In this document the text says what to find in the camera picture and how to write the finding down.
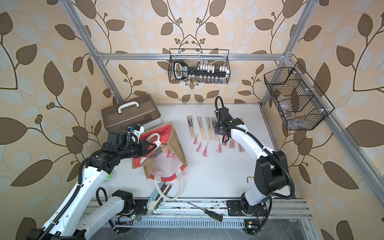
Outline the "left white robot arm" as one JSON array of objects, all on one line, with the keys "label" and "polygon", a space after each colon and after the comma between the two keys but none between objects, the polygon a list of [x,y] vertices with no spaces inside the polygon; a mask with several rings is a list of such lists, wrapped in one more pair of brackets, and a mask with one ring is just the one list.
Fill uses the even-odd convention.
[{"label": "left white robot arm", "polygon": [[34,228],[28,240],[89,240],[105,223],[117,214],[135,214],[137,207],[132,193],[117,190],[99,208],[81,219],[93,196],[121,160],[146,158],[161,145],[160,135],[140,140],[144,127],[129,127],[124,133],[110,133],[100,150],[83,160],[78,182],[64,202],[42,228]]}]

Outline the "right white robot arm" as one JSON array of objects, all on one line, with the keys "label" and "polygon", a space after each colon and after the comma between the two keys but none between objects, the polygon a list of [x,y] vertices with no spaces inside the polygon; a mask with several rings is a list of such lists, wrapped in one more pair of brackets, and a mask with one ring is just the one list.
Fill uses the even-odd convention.
[{"label": "right white robot arm", "polygon": [[287,156],[282,151],[274,151],[256,138],[239,118],[233,118],[224,106],[222,97],[215,99],[214,125],[215,134],[222,136],[222,142],[234,140],[255,161],[254,185],[241,195],[238,209],[245,216],[258,214],[268,201],[266,216],[259,224],[250,224],[244,228],[248,235],[257,233],[266,224],[271,211],[273,199],[291,200],[296,198],[293,178],[289,173]]}]

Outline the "folding fan black print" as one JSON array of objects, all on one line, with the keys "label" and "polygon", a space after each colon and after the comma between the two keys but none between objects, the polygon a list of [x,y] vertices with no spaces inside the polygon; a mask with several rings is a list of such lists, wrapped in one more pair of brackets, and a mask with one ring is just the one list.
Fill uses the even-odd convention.
[{"label": "folding fan black print", "polygon": [[192,115],[187,116],[187,120],[188,120],[188,125],[189,125],[189,130],[190,130],[191,138],[194,140],[193,144],[194,145],[198,145],[199,144],[198,134],[195,133],[194,123],[193,123],[193,116]]}]

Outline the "folding fan plain wood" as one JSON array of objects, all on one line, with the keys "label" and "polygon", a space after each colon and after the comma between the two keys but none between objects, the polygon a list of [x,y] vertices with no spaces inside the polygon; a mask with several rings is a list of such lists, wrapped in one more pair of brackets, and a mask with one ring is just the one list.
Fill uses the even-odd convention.
[{"label": "folding fan plain wood", "polygon": [[196,149],[196,152],[197,153],[201,153],[203,151],[203,142],[206,141],[207,138],[206,138],[206,134],[205,134],[205,129],[204,129],[204,124],[203,124],[202,117],[198,116],[197,120],[198,120],[199,129],[200,129],[200,132],[201,132],[202,141],[199,143],[198,148]]}]

